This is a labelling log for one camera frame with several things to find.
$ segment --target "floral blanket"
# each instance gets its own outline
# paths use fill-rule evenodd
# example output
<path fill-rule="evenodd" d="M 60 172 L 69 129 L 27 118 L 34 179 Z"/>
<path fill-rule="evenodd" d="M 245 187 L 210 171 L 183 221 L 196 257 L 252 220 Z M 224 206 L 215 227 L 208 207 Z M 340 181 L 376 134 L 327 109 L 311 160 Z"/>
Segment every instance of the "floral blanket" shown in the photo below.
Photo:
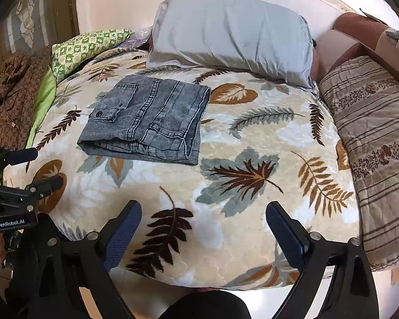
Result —
<path fill-rule="evenodd" d="M 99 231 L 137 200 L 142 221 L 120 266 L 180 286 L 293 284 L 299 273 L 266 223 L 272 200 L 328 240 L 359 235 L 346 151 L 312 93 L 228 70 L 150 72 L 147 55 L 113 49 L 62 81 L 34 139 L 38 158 L 6 168 L 7 185 L 60 174 L 63 188 L 39 207 L 71 240 Z M 88 156 L 77 147 L 97 101 L 135 73 L 211 87 L 198 166 Z"/>

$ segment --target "blue gripper pad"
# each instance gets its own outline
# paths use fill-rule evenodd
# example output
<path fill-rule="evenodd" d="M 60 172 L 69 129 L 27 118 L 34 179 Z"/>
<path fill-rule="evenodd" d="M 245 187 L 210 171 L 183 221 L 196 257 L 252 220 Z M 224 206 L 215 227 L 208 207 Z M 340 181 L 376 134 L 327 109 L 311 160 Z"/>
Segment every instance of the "blue gripper pad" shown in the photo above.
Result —
<path fill-rule="evenodd" d="M 305 246 L 297 238 L 294 231 L 292 231 L 288 220 L 290 223 L 295 222 L 278 202 L 268 204 L 266 208 L 266 221 L 269 228 L 272 230 L 290 266 L 301 272 L 305 266 Z"/>
<path fill-rule="evenodd" d="M 106 244 L 105 260 L 102 264 L 106 272 L 109 272 L 110 269 L 118 266 L 134 235 L 134 232 L 139 226 L 141 219 L 142 208 L 138 202 L 134 202 L 133 207 L 128 212 L 127 216 L 123 218 L 121 224 Z"/>

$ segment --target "folded jeans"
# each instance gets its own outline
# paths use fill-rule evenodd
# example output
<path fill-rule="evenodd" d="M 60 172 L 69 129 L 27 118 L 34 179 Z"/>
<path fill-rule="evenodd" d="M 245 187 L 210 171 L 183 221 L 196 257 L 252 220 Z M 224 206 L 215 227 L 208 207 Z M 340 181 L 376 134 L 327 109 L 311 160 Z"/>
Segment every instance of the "folded jeans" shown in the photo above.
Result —
<path fill-rule="evenodd" d="M 77 144 L 88 155 L 198 164 L 210 88 L 128 75 L 97 103 Z"/>

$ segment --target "striped pillow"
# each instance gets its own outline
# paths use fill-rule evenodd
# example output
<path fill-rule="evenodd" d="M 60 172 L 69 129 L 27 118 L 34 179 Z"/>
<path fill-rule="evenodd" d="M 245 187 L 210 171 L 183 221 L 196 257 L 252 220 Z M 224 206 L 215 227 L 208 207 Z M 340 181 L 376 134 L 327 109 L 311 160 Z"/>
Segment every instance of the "striped pillow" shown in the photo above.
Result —
<path fill-rule="evenodd" d="M 361 56 L 329 72 L 320 92 L 349 155 L 371 268 L 394 267 L 399 264 L 399 83 Z"/>

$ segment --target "metal screw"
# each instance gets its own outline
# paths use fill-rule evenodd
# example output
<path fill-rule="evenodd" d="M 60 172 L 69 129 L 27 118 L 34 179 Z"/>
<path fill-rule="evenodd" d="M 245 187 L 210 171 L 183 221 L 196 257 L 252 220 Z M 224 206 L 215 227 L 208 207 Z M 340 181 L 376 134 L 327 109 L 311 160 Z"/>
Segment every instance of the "metal screw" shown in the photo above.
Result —
<path fill-rule="evenodd" d="M 316 231 L 312 231 L 309 235 L 313 240 L 316 241 L 319 241 L 322 238 L 322 235 L 317 233 Z"/>
<path fill-rule="evenodd" d="M 54 246 L 54 245 L 56 245 L 58 243 L 58 240 L 56 239 L 56 238 L 54 238 L 54 237 L 52 237 L 49 241 L 47 241 L 47 244 L 49 245 L 49 246 Z"/>
<path fill-rule="evenodd" d="M 87 240 L 94 241 L 99 237 L 99 234 L 96 231 L 92 231 L 87 235 Z"/>
<path fill-rule="evenodd" d="M 359 241 L 359 239 L 356 238 L 356 237 L 352 237 L 352 238 L 350 239 L 350 242 L 352 243 L 352 245 L 355 245 L 355 246 L 359 246 L 359 245 L 360 245 L 360 241 Z"/>

